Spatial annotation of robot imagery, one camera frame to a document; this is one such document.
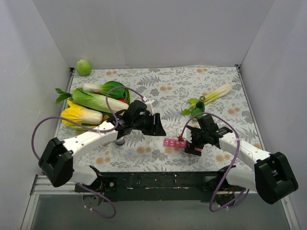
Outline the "pink weekly pill organizer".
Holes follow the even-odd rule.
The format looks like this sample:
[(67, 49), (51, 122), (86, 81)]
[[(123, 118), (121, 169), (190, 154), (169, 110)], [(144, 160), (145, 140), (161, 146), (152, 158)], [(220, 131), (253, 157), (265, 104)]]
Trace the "pink weekly pill organizer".
[(178, 139), (174, 139), (174, 138), (165, 138), (163, 141), (163, 145), (165, 147), (185, 148), (187, 145), (187, 142), (185, 140), (179, 141)]

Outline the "white pill bottle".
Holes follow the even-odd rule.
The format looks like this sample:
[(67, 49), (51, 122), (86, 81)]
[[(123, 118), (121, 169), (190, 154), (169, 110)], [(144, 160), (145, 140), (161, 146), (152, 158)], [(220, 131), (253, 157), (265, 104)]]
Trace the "white pill bottle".
[(124, 143), (125, 143), (124, 137), (121, 137), (121, 138), (115, 140), (115, 144), (118, 145), (118, 146), (122, 146), (122, 145), (124, 145)]

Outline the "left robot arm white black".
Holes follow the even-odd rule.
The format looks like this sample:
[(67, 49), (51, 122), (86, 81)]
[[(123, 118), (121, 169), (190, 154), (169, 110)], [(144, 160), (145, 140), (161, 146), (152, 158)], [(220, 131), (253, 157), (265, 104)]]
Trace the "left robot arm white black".
[(133, 130), (146, 136), (165, 136), (160, 114), (153, 112), (152, 104), (153, 101), (135, 100), (128, 109), (116, 112), (114, 117), (90, 131), (65, 140), (51, 139), (39, 160), (39, 167), (54, 187), (74, 182), (86, 185), (90, 191), (98, 191), (102, 186), (99, 171), (94, 166), (80, 166), (75, 162), (106, 143), (123, 144), (124, 137)]

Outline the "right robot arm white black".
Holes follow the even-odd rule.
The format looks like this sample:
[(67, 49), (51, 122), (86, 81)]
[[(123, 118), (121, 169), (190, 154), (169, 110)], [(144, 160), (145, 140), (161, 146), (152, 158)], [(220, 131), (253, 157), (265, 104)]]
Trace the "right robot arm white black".
[(298, 189), (298, 182), (281, 153), (270, 153), (240, 140), (229, 124), (218, 127), (213, 115), (197, 121), (199, 127), (185, 124), (177, 130), (179, 141), (186, 141), (185, 152), (201, 155), (201, 149), (210, 144), (233, 155), (229, 166), (218, 171), (216, 191), (238, 186), (255, 191), (268, 204), (274, 204)]

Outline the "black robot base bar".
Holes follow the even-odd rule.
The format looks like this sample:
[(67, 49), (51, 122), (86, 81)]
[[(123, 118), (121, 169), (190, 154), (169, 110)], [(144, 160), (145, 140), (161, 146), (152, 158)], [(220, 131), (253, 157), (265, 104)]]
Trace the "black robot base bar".
[(209, 202), (222, 178), (213, 172), (102, 172), (86, 186), (118, 201)]

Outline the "green glass bottle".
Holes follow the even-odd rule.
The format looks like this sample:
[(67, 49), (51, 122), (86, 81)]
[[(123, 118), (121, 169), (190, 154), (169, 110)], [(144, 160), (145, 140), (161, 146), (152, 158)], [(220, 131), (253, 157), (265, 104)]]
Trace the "green glass bottle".
[(196, 102), (195, 107), (191, 110), (191, 116), (195, 116), (205, 111), (205, 96), (201, 96)]

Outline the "green plastic tray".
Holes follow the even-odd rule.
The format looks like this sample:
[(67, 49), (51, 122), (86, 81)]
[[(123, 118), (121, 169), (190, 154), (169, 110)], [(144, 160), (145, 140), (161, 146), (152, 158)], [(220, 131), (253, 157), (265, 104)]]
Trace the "green plastic tray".
[[(107, 94), (107, 95), (105, 95), (105, 97), (106, 97), (106, 104), (107, 104), (107, 106), (109, 107), (109, 104), (108, 104), (108, 100), (107, 100), (107, 98), (109, 97), (109, 94)], [(127, 104), (129, 105), (130, 104), (130, 92), (129, 92), (129, 90), (127, 90), (127, 89), (125, 89), (125, 98), (124, 98), (126, 101), (127, 101)], [(104, 115), (108, 115), (109, 117), (111, 117), (111, 113), (105, 113), (105, 112), (101, 112), (102, 114), (103, 114), (103, 116)], [(68, 126), (68, 127), (71, 127), (71, 128), (75, 128), (75, 129), (83, 129), (82, 127), (80, 127), (80, 126), (77, 126), (76, 124), (77, 123), (71, 123), (71, 122), (68, 122), (68, 121), (62, 121), (63, 122), (63, 124), (64, 125), (66, 125), (66, 126)], [(85, 126), (85, 127), (89, 127), (89, 128), (94, 128), (94, 127), (96, 127), (96, 126), (98, 126), (98, 125), (94, 125), (94, 126), (90, 126), (90, 125), (83, 125), (83, 126)]]

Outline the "brown mushroom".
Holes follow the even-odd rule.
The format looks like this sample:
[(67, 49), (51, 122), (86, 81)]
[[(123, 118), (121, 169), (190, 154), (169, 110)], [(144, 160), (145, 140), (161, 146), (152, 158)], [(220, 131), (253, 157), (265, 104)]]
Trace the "brown mushroom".
[(106, 121), (108, 119), (109, 119), (109, 116), (108, 115), (104, 115), (102, 121), (104, 122), (104, 121)]

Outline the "floral table mat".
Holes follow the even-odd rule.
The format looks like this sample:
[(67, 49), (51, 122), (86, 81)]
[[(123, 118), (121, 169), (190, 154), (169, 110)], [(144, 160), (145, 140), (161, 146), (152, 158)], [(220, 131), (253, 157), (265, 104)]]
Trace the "floral table mat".
[[(95, 69), (89, 76), (74, 72), (70, 88), (107, 81), (118, 81), (132, 88), (133, 100), (141, 96), (157, 100), (154, 111), (161, 115), (168, 138), (175, 138), (177, 129), (185, 123), (198, 126), (181, 113), (189, 107), (189, 99), (199, 98), (229, 83), (232, 85), (230, 93), (209, 103), (205, 110), (215, 114), (218, 126), (230, 124), (242, 140), (261, 149), (262, 141), (235, 67)], [(211, 145), (204, 147), (201, 156), (194, 156), (179, 148), (165, 147), (163, 140), (132, 131), (125, 137), (123, 146), (106, 143), (77, 159), (76, 164), (92, 165), (102, 172), (179, 172), (217, 171), (233, 160), (232, 154)]]

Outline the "bok choy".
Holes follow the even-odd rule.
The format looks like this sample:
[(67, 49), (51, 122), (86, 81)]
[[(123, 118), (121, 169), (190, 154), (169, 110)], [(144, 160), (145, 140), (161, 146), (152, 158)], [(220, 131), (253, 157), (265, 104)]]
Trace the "bok choy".
[[(112, 90), (113, 88), (123, 87), (123, 86), (124, 85), (118, 81), (108, 81), (102, 85), (85, 83), (82, 86), (82, 89), (85, 92), (107, 95), (109, 91)], [(125, 89), (124, 88), (115, 89), (109, 94), (109, 97), (113, 99), (124, 99)]]

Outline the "green napa cabbage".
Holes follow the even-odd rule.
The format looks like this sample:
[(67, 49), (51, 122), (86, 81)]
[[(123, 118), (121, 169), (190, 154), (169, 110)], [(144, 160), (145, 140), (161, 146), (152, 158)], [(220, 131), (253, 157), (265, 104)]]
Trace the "green napa cabbage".
[(85, 92), (81, 89), (76, 89), (71, 94), (71, 100), (75, 104), (82, 105), (84, 107), (94, 109), (97, 111), (111, 113), (109, 107), (115, 113), (120, 110), (128, 109), (129, 105), (127, 103), (121, 102), (119, 100), (108, 97), (108, 104), (106, 104), (106, 97), (104, 95), (99, 95), (91, 92)]

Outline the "celery stalk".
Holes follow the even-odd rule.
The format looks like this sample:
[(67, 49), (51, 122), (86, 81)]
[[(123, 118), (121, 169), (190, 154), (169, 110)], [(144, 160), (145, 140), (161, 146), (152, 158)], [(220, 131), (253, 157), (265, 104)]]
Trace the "celery stalk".
[(223, 86), (219, 87), (218, 89), (214, 90), (213, 92), (210, 92), (209, 94), (205, 96), (201, 96), (199, 99), (197, 98), (190, 98), (188, 99), (188, 102), (190, 106), (188, 109), (184, 109), (181, 111), (182, 115), (189, 115), (192, 113), (192, 111), (197, 107), (196, 104), (198, 102), (202, 102), (204, 105), (207, 105), (220, 97), (223, 97), (227, 95), (232, 90), (232, 85), (230, 83), (224, 84)]

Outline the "yellow napa cabbage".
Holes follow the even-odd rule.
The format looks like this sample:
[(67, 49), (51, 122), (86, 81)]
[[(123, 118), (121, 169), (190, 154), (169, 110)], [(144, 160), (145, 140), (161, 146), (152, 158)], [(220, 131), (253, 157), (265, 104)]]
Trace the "yellow napa cabbage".
[(81, 125), (94, 126), (103, 122), (101, 112), (78, 105), (72, 101), (67, 101), (67, 108), (61, 113), (61, 117)]

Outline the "round green cabbage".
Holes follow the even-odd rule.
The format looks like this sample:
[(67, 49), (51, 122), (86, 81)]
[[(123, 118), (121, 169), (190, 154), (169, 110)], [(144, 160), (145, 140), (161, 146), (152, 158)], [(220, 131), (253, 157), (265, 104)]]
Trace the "round green cabbage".
[(81, 75), (81, 76), (86, 76), (91, 73), (91, 65), (88, 60), (81, 59), (77, 61), (76, 63), (76, 71)]

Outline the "aluminium frame rail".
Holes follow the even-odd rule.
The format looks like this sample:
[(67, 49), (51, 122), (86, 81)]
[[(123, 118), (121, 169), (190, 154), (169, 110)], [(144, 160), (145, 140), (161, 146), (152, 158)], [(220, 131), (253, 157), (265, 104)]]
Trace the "aluminium frame rail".
[(64, 230), (73, 227), (75, 209), (82, 207), (82, 194), (69, 183), (55, 188), (46, 176), (36, 176), (24, 214), (22, 230)]

